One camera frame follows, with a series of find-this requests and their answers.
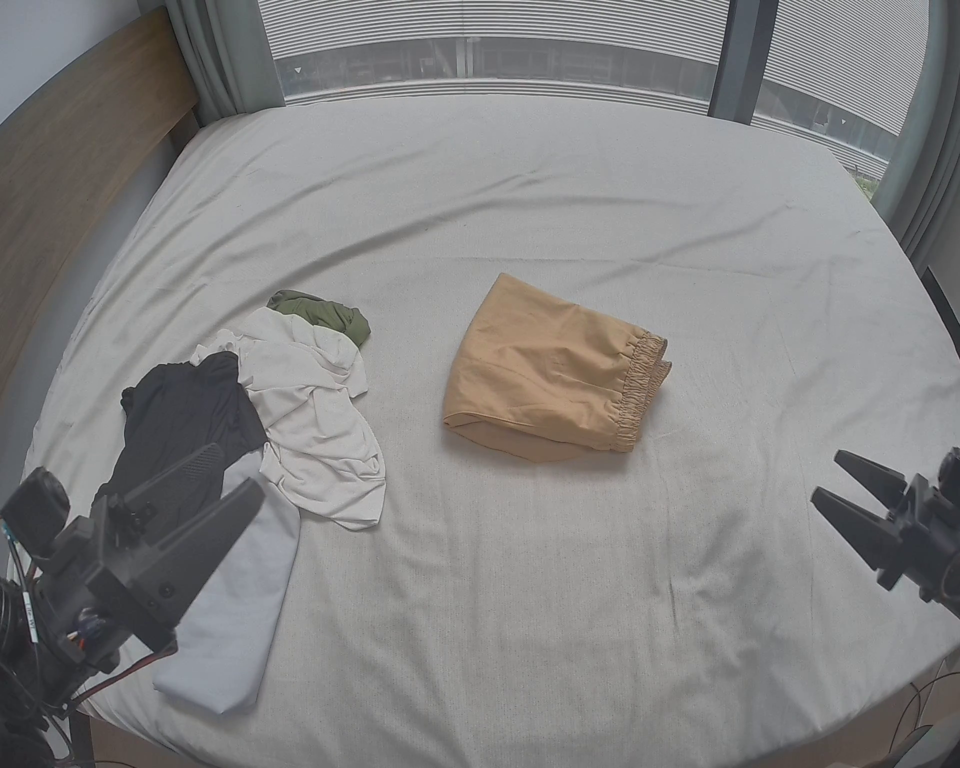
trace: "wooden floor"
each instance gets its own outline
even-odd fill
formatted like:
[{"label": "wooden floor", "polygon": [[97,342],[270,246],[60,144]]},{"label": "wooden floor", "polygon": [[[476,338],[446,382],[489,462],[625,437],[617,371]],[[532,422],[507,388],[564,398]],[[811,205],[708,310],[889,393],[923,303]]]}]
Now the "wooden floor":
[{"label": "wooden floor", "polygon": [[[914,685],[923,687],[938,674],[960,670],[960,659],[951,657],[929,670]],[[771,756],[752,763],[749,768],[827,768],[840,765],[862,766],[887,754],[894,727],[914,689],[907,687],[882,704],[863,712],[839,731],[787,754]],[[935,723],[960,709],[960,675],[946,678],[923,694],[920,723]],[[896,741],[913,729],[916,703],[903,718]],[[123,760],[135,768],[201,768],[199,763],[149,744],[130,733],[102,721],[90,721],[93,752],[98,760]]]}]

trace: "building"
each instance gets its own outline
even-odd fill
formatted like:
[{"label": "building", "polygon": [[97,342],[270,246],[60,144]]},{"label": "building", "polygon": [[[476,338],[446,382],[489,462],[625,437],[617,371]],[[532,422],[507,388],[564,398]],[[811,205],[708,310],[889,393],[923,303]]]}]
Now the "building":
[{"label": "building", "polygon": [[[727,0],[260,0],[290,104],[510,92],[705,114]],[[754,125],[878,180],[920,76],[927,0],[780,0]]]}]

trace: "clothing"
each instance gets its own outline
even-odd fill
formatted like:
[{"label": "clothing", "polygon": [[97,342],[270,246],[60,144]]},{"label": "clothing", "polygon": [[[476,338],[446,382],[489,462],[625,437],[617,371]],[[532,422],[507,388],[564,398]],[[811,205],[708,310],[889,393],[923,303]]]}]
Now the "clothing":
[{"label": "clothing", "polygon": [[311,325],[345,333],[358,347],[370,338],[370,324],[360,310],[336,301],[324,301],[300,291],[282,290],[270,297],[267,306],[284,315],[298,315]]},{"label": "clothing", "polygon": [[237,383],[237,371],[237,356],[224,351],[200,366],[156,366],[123,391],[124,448],[94,498],[124,495],[208,443],[217,443],[225,455],[220,470],[204,478],[176,515],[165,521],[156,518],[147,526],[147,540],[158,540],[218,500],[224,467],[267,441],[247,393]]},{"label": "clothing", "polygon": [[200,590],[177,627],[177,653],[153,664],[154,688],[225,714],[252,707],[290,580],[300,513],[260,474],[261,450],[224,472],[224,495],[252,478],[260,511]]},{"label": "clothing", "polygon": [[666,340],[501,274],[453,361],[444,424],[534,462],[633,450]]},{"label": "clothing", "polygon": [[200,364],[222,349],[240,359],[240,383],[267,432],[260,471],[292,503],[359,530],[380,520],[386,470],[352,397],[367,391],[356,345],[297,315],[255,310],[236,333],[197,347]]}]

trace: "folded light blue garment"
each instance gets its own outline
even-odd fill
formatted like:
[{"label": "folded light blue garment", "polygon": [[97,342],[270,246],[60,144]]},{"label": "folded light blue garment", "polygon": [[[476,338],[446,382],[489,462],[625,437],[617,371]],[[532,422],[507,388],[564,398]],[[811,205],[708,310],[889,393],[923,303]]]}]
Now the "folded light blue garment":
[{"label": "folded light blue garment", "polygon": [[176,654],[156,661],[154,688],[215,714],[251,707],[290,580],[300,512],[260,474],[262,450],[224,473],[226,495],[247,478],[266,498],[177,627]]}]

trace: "curtain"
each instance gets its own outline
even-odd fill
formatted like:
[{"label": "curtain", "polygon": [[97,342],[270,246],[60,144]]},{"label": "curtain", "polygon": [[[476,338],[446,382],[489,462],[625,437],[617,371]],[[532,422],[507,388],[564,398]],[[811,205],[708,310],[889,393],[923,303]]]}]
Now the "curtain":
[{"label": "curtain", "polygon": [[160,5],[197,87],[201,125],[283,106],[256,0],[139,0],[141,12]]},{"label": "curtain", "polygon": [[960,175],[960,5],[930,0],[920,81],[874,206],[923,273],[950,218]]}]

